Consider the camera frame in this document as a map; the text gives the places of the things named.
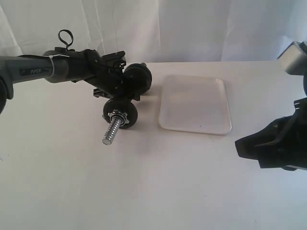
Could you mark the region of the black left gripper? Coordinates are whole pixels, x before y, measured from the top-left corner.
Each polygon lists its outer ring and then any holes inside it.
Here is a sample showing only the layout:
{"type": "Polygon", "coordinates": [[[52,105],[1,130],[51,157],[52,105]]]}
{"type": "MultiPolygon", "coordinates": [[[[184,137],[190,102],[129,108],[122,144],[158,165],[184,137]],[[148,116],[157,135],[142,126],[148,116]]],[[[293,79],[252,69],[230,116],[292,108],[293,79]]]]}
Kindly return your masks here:
{"type": "Polygon", "coordinates": [[[118,100],[141,100],[139,93],[127,90],[127,77],[123,70],[98,68],[87,74],[83,81],[94,86],[93,96],[96,98],[113,96],[114,99],[118,100]]]}

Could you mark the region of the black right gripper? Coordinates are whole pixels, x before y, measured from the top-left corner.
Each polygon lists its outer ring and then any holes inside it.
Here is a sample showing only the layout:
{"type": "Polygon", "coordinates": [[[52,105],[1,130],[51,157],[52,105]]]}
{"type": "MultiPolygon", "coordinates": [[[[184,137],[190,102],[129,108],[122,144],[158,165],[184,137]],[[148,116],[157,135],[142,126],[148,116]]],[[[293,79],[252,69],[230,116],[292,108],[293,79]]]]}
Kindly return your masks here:
{"type": "Polygon", "coordinates": [[[238,156],[257,160],[261,168],[281,168],[286,171],[307,170],[307,99],[294,101],[295,113],[270,122],[261,131],[235,141],[238,156]],[[257,145],[273,141],[291,118],[290,152],[276,152],[260,156],[257,145]]]}

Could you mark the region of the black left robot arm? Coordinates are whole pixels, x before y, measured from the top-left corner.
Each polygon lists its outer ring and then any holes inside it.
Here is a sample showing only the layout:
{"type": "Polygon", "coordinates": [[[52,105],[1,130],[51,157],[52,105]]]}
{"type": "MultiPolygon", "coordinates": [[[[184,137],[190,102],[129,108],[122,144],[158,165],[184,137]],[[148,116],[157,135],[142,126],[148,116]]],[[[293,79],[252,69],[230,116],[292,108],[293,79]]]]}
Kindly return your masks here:
{"type": "Polygon", "coordinates": [[[138,99],[141,84],[124,72],[125,52],[100,56],[96,50],[66,50],[57,47],[43,56],[22,55],[0,58],[0,108],[14,96],[14,84],[45,79],[50,83],[84,81],[95,87],[94,95],[138,99]]]}

